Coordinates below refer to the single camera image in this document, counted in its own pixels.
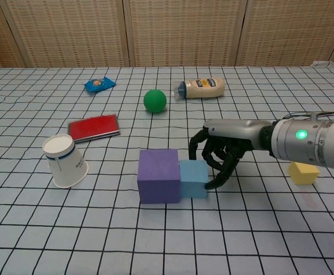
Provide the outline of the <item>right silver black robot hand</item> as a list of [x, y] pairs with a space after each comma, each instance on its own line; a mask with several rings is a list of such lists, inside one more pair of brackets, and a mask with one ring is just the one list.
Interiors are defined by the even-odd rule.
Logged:
[[197, 158], [198, 144], [205, 142], [202, 157], [216, 177], [205, 184], [206, 190], [221, 187], [230, 178], [240, 159], [253, 150], [269, 151], [274, 125], [265, 120], [211, 119], [193, 136], [188, 145], [190, 160]]

